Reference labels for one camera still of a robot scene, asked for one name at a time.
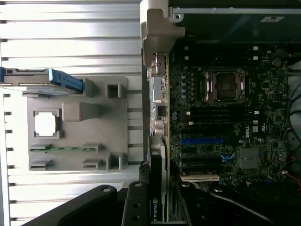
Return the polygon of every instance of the circuit board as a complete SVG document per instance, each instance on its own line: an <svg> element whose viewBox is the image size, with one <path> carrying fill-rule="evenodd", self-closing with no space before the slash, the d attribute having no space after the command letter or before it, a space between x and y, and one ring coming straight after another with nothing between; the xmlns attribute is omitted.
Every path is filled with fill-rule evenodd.
<svg viewBox="0 0 301 226"><path fill-rule="evenodd" d="M288 58L284 46L176 43L170 148L181 175L215 174L234 186L282 179Z"/></svg>

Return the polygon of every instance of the gray plastic shroud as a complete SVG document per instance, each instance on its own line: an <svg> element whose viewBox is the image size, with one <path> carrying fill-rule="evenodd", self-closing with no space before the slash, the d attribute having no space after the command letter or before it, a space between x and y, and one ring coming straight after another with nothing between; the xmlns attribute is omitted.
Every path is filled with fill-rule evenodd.
<svg viewBox="0 0 301 226"><path fill-rule="evenodd" d="M77 78L83 79L88 88L83 94L27 99L30 170L120 171L127 167L127 78ZM72 108L78 112L72 115ZM34 136L34 112L48 109L62 110L58 123L64 136L60 139ZM44 151L49 147L84 147L97 151L70 148Z"/></svg>

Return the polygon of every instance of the blue latch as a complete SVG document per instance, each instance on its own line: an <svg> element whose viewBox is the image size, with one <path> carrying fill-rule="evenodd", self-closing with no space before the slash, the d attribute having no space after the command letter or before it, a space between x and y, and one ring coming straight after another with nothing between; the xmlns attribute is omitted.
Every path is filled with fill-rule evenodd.
<svg viewBox="0 0 301 226"><path fill-rule="evenodd" d="M49 69L49 81L52 84L60 85L63 88L77 90L83 92L84 83L83 81L73 78L71 75L68 75L65 72Z"/></svg>
<svg viewBox="0 0 301 226"><path fill-rule="evenodd" d="M0 67L0 82L4 82L4 68Z"/></svg>

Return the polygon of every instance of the pcie slot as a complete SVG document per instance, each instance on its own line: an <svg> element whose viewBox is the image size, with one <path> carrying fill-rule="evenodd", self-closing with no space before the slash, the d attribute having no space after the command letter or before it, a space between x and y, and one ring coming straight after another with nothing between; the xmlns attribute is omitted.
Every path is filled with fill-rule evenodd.
<svg viewBox="0 0 301 226"><path fill-rule="evenodd" d="M187 152L185 148L181 148L181 158L185 159L209 159L209 158L221 158L219 152L206 152L206 153L191 153Z"/></svg>
<svg viewBox="0 0 301 226"><path fill-rule="evenodd" d="M213 182L213 181L220 181L220 177L216 174L201 174L201 175L181 176L181 180L189 181L189 182Z"/></svg>
<svg viewBox="0 0 301 226"><path fill-rule="evenodd" d="M222 144L222 138L181 138L182 145Z"/></svg>
<svg viewBox="0 0 301 226"><path fill-rule="evenodd" d="M205 172L221 170L224 164L220 157L211 158L181 158L181 169L189 174L189 171Z"/></svg>

